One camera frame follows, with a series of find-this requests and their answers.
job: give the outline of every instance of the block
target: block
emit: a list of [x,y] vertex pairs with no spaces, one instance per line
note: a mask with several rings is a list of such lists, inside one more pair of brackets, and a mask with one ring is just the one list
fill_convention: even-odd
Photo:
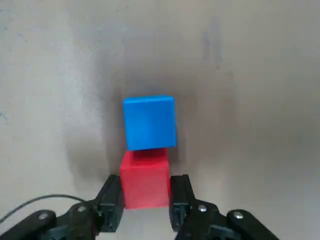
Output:
[[171,96],[128,97],[123,101],[129,151],[177,145],[175,99]]
[[120,166],[120,178],[127,209],[169,205],[170,171],[167,149],[127,151]]

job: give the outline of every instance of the gray surface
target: gray surface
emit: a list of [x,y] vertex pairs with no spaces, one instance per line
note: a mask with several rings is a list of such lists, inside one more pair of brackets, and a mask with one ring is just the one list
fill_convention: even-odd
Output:
[[[124,153],[121,101],[176,97],[173,173],[280,239],[319,239],[320,2],[0,1],[0,215],[91,198]],[[0,232],[48,200],[17,213]],[[108,239],[174,237],[127,211]]]

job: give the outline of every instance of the cube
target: cube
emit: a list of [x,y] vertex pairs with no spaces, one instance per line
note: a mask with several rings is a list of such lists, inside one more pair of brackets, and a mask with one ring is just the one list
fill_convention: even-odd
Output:
[[123,101],[129,151],[175,147],[175,99],[171,96],[128,97]]
[[127,209],[169,205],[170,170],[166,148],[127,151],[120,166]]

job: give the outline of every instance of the red cube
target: red cube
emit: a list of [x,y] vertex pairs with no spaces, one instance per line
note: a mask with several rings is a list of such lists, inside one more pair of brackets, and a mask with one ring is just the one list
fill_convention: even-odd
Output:
[[127,209],[169,205],[170,170],[166,148],[127,151],[120,178]]

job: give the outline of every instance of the screw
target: screw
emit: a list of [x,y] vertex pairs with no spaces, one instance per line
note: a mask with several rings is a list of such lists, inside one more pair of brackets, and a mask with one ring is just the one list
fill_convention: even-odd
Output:
[[43,220],[43,219],[46,219],[48,217],[48,214],[47,213],[42,213],[40,214],[40,216],[38,217],[40,220]]
[[206,208],[205,205],[202,205],[202,204],[201,204],[201,205],[198,206],[198,210],[199,210],[200,212],[204,213],[204,212],[207,211],[207,208]]
[[84,210],[86,210],[86,207],[85,206],[80,206],[78,209],[78,212],[83,212]]
[[243,218],[244,218],[244,215],[243,215],[241,212],[239,212],[239,211],[235,211],[235,212],[233,213],[233,216],[234,216],[236,219],[243,219]]

